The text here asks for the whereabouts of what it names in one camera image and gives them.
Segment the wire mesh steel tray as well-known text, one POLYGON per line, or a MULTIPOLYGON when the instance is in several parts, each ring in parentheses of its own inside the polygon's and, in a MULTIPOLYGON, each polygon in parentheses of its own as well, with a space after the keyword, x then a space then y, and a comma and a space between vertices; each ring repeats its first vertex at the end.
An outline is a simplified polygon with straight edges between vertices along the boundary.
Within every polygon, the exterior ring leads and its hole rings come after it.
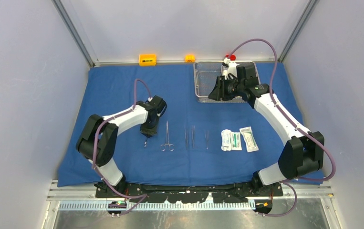
POLYGON ((222 76, 221 62, 198 62, 194 64, 195 95, 201 103, 253 103, 257 97, 267 92, 268 86, 260 83, 256 64, 236 62, 239 84, 238 97, 230 101, 214 101, 208 98, 213 90, 217 77, 222 76))

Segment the steel hemostat ring handles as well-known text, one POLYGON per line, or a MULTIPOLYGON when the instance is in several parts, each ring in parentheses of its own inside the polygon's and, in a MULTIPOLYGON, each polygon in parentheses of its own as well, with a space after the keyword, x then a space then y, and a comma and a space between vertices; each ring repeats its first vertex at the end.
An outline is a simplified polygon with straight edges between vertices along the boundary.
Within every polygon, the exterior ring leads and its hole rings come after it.
POLYGON ((166 122, 166 135, 165 135, 165 142, 160 146, 161 151, 174 151, 175 146, 170 143, 169 139, 169 123, 166 122))

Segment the pointed steel tweezers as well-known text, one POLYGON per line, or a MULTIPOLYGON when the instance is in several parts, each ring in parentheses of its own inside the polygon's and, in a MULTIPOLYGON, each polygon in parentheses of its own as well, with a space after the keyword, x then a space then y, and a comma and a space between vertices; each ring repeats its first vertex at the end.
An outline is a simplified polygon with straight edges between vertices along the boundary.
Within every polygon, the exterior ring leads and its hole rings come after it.
POLYGON ((205 143, 206 143, 206 149, 208 149, 208 143, 209 143, 209 131, 205 130, 204 131, 205 134, 205 143))

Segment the steel forceps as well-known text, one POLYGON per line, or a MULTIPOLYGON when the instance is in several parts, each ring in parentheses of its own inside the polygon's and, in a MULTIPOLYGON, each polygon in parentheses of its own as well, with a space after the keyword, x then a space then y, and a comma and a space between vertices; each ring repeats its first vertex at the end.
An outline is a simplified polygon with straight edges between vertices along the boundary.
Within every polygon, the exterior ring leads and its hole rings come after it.
POLYGON ((189 134, 186 126, 184 127, 184 136, 185 136, 185 147, 186 149, 189 149, 189 134))

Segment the blunt steel tweezers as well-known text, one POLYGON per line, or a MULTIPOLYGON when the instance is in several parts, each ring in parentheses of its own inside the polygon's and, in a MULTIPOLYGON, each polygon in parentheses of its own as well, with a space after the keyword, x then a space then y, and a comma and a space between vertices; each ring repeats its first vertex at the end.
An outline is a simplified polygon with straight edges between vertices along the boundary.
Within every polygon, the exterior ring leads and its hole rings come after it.
POLYGON ((191 144, 192 144, 192 148, 194 149, 195 147, 195 126, 192 125, 191 126, 191 144))

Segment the white gauze roll packet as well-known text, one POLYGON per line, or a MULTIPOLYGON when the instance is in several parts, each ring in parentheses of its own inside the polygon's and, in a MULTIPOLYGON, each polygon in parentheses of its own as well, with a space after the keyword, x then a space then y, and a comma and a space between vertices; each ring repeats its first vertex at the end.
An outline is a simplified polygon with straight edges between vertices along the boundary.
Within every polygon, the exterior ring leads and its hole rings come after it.
POLYGON ((231 144, 231 133, 232 131, 229 129, 224 129, 221 131, 221 150, 222 151, 231 151, 232 150, 232 144, 231 144))

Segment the blue surgical wrap cloth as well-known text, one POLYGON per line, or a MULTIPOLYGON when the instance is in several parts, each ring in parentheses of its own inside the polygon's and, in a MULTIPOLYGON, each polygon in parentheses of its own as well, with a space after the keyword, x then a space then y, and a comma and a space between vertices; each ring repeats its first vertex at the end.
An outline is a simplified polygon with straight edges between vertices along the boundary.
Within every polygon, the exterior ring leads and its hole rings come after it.
POLYGON ((167 110, 159 120, 158 133, 148 139, 135 126, 117 138, 114 160, 128 182, 151 185, 224 185, 249 181, 252 174, 276 163, 283 150, 278 134, 247 103, 200 103, 194 90, 192 64, 141 67, 103 66, 88 73, 83 101, 73 134, 58 168, 58 186, 99 181, 91 163, 75 148, 89 116, 112 115, 129 108, 133 100, 145 100, 147 91, 162 97, 167 110), (161 151, 166 122, 174 151, 161 151), (195 126, 192 148, 191 126, 195 126), (185 147, 184 127, 189 134, 185 147), (241 151, 221 150, 221 131, 251 127, 259 150, 247 152, 241 135, 241 151), (206 149, 204 131, 209 131, 206 149))

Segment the green white sterile packet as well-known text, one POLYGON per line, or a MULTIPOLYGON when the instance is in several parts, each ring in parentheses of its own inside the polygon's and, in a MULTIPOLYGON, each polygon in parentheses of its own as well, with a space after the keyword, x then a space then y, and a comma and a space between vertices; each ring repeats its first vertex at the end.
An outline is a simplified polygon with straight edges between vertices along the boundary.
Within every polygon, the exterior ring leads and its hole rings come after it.
POLYGON ((241 134, 239 132, 231 132, 230 134, 230 142, 231 142, 231 150, 241 151, 241 134))

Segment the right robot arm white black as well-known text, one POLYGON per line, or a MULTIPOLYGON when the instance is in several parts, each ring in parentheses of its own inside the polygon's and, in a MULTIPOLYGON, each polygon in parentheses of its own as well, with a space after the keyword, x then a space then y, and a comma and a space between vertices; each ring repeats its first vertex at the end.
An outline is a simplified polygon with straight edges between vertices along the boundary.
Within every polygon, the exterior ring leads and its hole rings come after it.
POLYGON ((324 137, 320 132, 310 132, 279 102, 271 85, 260 83, 254 63, 223 63, 221 76, 208 98, 230 101, 241 97, 260 113, 280 137, 284 148, 278 161, 253 173, 252 191, 264 196, 271 185, 300 178, 323 167, 324 137))

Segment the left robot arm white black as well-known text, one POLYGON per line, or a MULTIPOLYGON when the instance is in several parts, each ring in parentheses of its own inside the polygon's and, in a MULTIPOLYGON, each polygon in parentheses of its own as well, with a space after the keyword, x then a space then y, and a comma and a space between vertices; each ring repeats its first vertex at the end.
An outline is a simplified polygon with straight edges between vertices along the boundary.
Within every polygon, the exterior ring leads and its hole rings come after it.
POLYGON ((165 113, 167 104, 159 96, 147 101, 137 101, 130 108, 113 115, 91 115, 75 145, 76 150, 93 165, 93 169, 107 181, 107 191, 115 198, 126 190, 122 182, 123 173, 114 161, 117 137, 124 131, 140 126, 140 133, 146 138, 157 134, 159 119, 165 113))

